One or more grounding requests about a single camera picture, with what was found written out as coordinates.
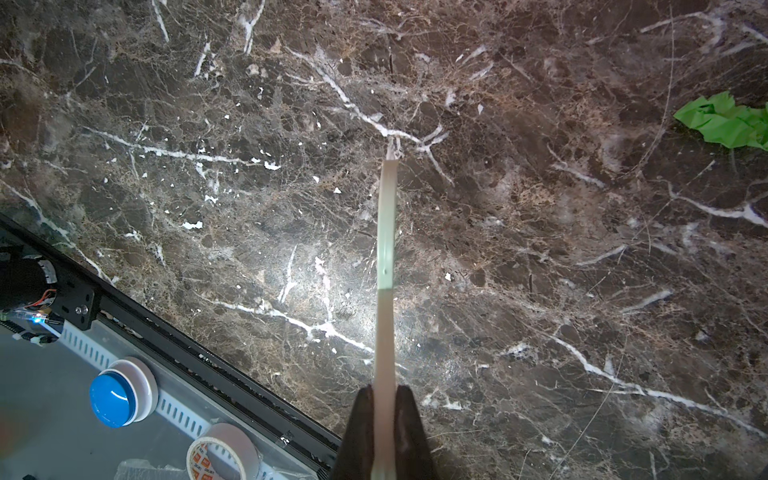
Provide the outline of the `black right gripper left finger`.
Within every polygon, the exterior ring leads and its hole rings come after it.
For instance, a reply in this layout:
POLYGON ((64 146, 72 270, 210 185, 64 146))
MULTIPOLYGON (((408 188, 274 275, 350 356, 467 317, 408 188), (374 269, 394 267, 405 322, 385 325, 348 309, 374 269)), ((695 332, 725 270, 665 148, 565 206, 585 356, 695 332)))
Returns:
POLYGON ((374 400, 371 385, 361 388, 353 402, 330 478, 370 480, 374 458, 374 400))

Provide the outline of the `pale green hand brush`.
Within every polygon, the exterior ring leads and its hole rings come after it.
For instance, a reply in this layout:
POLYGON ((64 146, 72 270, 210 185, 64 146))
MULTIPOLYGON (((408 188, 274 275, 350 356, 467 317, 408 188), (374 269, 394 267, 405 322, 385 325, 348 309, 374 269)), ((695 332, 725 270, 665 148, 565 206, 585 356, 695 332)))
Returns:
POLYGON ((373 380, 373 479, 394 479, 395 397, 394 257, 398 158, 389 145, 382 162, 377 221, 377 314, 373 380))

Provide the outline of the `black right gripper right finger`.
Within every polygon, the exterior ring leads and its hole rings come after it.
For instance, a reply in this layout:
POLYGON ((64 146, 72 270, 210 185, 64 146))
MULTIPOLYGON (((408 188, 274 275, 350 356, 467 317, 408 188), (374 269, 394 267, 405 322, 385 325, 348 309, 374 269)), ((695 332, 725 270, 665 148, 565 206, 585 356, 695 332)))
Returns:
POLYGON ((438 480, 412 390, 399 385, 395 397, 395 468, 398 480, 438 480))

